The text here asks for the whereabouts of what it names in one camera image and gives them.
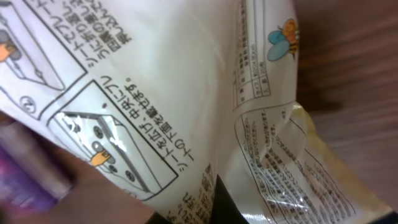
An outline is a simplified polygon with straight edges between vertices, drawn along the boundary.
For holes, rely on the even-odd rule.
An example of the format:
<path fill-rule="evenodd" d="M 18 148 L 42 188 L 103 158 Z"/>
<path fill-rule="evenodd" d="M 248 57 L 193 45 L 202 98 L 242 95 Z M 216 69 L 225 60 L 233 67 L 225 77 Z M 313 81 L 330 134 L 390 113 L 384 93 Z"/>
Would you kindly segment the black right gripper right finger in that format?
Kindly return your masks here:
<path fill-rule="evenodd" d="M 211 224 L 248 224 L 233 202 L 220 176 L 216 178 Z"/>

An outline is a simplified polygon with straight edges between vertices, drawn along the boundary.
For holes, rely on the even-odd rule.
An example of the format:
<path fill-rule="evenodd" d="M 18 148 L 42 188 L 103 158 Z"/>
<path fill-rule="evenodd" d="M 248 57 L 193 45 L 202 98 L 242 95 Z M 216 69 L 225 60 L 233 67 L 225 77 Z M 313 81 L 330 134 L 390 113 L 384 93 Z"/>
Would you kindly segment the red purple snack packet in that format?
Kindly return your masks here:
<path fill-rule="evenodd" d="M 73 188 L 70 175 L 29 128 L 1 122 L 1 210 L 11 218 L 54 207 Z"/>

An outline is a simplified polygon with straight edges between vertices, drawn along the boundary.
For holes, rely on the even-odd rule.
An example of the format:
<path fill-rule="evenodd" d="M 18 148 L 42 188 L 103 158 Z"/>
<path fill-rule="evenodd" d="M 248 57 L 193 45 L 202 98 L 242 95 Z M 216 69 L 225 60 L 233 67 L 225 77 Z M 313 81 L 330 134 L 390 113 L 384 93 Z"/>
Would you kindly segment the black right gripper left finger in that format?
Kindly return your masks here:
<path fill-rule="evenodd" d="M 146 224 L 172 224 L 170 221 L 162 217 L 157 212 L 153 213 L 152 216 L 146 221 Z"/>

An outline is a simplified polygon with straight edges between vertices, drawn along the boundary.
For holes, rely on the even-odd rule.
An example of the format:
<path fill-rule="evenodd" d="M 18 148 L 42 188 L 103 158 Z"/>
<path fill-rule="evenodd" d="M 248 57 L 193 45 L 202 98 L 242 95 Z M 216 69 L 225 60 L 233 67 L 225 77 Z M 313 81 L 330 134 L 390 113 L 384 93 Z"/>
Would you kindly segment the yellow orange snack bag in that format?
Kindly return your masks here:
<path fill-rule="evenodd" d="M 1 2 L 1 110 L 172 223 L 397 215 L 296 100 L 292 1 Z"/>

